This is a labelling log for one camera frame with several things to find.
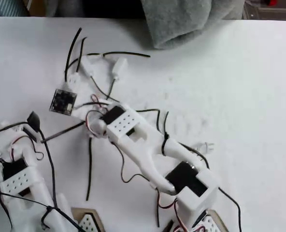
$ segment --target white plastic housing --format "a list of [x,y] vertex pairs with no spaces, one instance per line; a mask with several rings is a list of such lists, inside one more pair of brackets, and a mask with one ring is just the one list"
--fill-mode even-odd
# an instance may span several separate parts
[[119,57],[112,69],[112,74],[114,76],[114,79],[119,80],[122,74],[125,72],[127,66],[128,66],[127,59],[124,57]]

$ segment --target circuit board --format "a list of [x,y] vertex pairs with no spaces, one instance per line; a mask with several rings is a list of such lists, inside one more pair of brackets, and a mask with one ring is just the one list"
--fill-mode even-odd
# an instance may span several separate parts
[[71,115],[77,94],[56,89],[50,111],[60,113],[63,115]]

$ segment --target gray towel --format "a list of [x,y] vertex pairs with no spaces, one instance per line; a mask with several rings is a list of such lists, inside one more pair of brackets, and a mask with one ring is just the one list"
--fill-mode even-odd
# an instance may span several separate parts
[[[153,44],[168,49],[200,35],[221,19],[240,19],[244,0],[141,0]],[[47,16],[82,17],[79,0],[46,0]]]

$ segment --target perforated plate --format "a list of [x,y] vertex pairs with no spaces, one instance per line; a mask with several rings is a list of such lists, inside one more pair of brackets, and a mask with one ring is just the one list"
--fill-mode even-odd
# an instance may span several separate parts
[[[21,191],[29,188],[32,184],[41,181],[41,176],[34,167],[27,167],[0,183],[0,189],[4,193],[17,195]],[[4,200],[8,201],[11,197],[4,196]]]
[[96,226],[96,222],[90,214],[85,214],[83,219],[81,220],[79,226],[85,230],[86,232],[98,232],[98,227]]
[[205,232],[227,232],[225,228],[222,227],[220,229],[217,225],[217,223],[214,221],[212,216],[207,215],[205,216],[193,229],[192,232],[196,231],[200,226],[205,226]]
[[136,115],[128,110],[121,116],[119,116],[110,125],[108,125],[108,135],[120,138],[123,135],[127,134],[127,132],[130,131],[138,123],[139,119],[136,117]]

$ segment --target white table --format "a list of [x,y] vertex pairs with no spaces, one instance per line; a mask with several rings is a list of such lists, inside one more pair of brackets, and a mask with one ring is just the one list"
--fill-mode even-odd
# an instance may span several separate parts
[[[242,208],[243,231],[286,231],[286,22],[226,21],[169,51],[152,50],[138,21],[73,18],[0,18],[0,120],[27,118],[34,110],[46,136],[78,120],[49,112],[63,81],[70,43],[79,27],[87,52],[134,51],[128,75],[112,96],[135,109],[169,110],[167,131],[193,145],[215,143],[207,156],[219,182]],[[73,58],[78,54],[79,43]],[[108,75],[96,75],[108,88]],[[151,122],[156,115],[144,113]],[[88,145],[83,127],[49,142],[57,191],[71,206],[95,208],[107,231],[161,231],[172,211],[160,211],[142,179],[120,180],[121,157],[107,141],[93,143],[91,196],[85,201]],[[47,159],[39,169],[51,189]],[[125,176],[137,172],[126,159]],[[237,208],[219,193],[214,205],[230,231]],[[0,207],[0,231],[10,225]]]

